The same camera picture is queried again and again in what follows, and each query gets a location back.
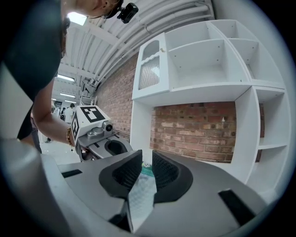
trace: white shelving unit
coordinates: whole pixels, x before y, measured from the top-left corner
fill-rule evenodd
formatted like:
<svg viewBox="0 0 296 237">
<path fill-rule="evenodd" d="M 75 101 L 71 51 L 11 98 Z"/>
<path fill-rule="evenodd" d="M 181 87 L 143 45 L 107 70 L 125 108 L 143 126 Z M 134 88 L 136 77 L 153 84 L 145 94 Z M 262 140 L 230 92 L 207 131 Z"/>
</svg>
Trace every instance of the white shelving unit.
<svg viewBox="0 0 296 237">
<path fill-rule="evenodd" d="M 264 45 L 240 22 L 186 25 L 146 42 L 139 52 L 133 88 L 130 143 L 152 161 L 152 108 L 235 101 L 237 131 L 231 163 L 208 162 L 247 184 L 270 203 L 278 198 L 290 144 L 290 110 L 283 79 Z M 265 137 L 260 138 L 259 103 Z M 260 162 L 256 162 L 262 150 Z"/>
</svg>

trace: ceiling light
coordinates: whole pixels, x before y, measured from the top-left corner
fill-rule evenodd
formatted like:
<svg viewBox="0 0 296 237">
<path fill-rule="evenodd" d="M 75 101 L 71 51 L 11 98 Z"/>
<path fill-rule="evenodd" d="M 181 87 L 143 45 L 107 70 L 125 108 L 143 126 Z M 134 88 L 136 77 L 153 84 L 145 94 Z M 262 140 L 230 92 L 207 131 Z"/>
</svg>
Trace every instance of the ceiling light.
<svg viewBox="0 0 296 237">
<path fill-rule="evenodd" d="M 76 102 L 74 102 L 74 101 L 69 101 L 69 100 L 65 100 L 65 102 L 69 102 L 69 103 L 76 104 Z"/>
<path fill-rule="evenodd" d="M 69 94 L 63 94 L 63 93 L 60 93 L 60 95 L 68 96 L 68 97 L 72 97 L 72 98 L 76 98 L 76 96 L 74 96 L 74 95 L 69 95 Z"/>
<path fill-rule="evenodd" d="M 59 75 L 59 74 L 57 75 L 57 77 L 58 78 L 65 79 L 65 80 L 68 80 L 68 81 L 75 81 L 74 78 L 63 76 L 63 75 Z"/>
<path fill-rule="evenodd" d="M 86 21 L 86 16 L 85 15 L 81 15 L 79 13 L 76 12 L 70 12 L 68 14 L 68 17 L 70 19 L 70 21 L 75 22 L 79 25 L 84 25 L 85 21 Z"/>
</svg>

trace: white shelf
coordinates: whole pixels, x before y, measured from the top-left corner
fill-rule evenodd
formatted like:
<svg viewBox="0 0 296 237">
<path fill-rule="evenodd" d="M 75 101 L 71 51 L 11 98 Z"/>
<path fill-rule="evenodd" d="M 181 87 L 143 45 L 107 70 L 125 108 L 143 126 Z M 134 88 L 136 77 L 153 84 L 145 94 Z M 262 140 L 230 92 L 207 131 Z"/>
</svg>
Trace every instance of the white shelf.
<svg viewBox="0 0 296 237">
<path fill-rule="evenodd" d="M 169 51 L 178 74 L 174 88 L 205 83 L 248 81 L 239 59 L 222 39 L 186 44 Z"/>
<path fill-rule="evenodd" d="M 239 52 L 253 80 L 283 84 L 276 64 L 261 43 L 248 39 L 229 40 Z"/>
<path fill-rule="evenodd" d="M 254 164 L 247 185 L 258 193 L 273 190 L 286 157 L 285 146 L 262 150 L 259 163 Z"/>
<path fill-rule="evenodd" d="M 223 36 L 211 24 L 203 21 L 166 33 L 166 44 L 167 50 L 172 50 L 198 41 L 222 38 Z"/>
<path fill-rule="evenodd" d="M 256 37 L 236 20 L 215 20 L 211 23 L 227 38 L 241 38 L 256 40 Z"/>
<path fill-rule="evenodd" d="M 261 148 L 286 145 L 289 138 L 289 111 L 286 94 L 282 89 L 254 87 L 264 110 L 264 139 Z"/>
<path fill-rule="evenodd" d="M 287 143 L 268 143 L 265 141 L 264 137 L 261 137 L 259 141 L 258 150 L 277 148 L 277 147 L 282 147 L 286 145 Z"/>
</svg>

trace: woman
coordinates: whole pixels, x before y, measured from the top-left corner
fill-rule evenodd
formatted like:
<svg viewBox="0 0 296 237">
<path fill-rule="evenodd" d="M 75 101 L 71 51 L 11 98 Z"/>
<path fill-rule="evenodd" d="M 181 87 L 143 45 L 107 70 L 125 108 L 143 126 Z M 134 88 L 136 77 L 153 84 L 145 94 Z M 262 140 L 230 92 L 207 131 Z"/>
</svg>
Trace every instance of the woman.
<svg viewBox="0 0 296 237">
<path fill-rule="evenodd" d="M 37 128 L 47 137 L 74 146 L 69 124 L 51 113 L 54 77 L 65 54 L 67 14 L 78 12 L 91 18 L 110 18 L 122 0 L 40 0 L 32 6 L 4 57 L 4 62 L 23 91 L 33 101 Z M 34 146 L 31 111 L 18 138 Z"/>
</svg>

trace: white shirt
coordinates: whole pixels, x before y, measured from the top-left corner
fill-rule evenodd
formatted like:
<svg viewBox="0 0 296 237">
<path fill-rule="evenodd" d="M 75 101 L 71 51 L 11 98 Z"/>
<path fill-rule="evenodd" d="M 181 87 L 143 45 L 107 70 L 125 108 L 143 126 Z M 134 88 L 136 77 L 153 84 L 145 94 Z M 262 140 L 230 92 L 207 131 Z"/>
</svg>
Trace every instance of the white shirt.
<svg viewBox="0 0 296 237">
<path fill-rule="evenodd" d="M 65 110 L 64 115 L 65 115 L 65 122 L 66 123 L 72 122 L 73 113 L 74 113 L 74 110 L 70 107 Z"/>
</svg>

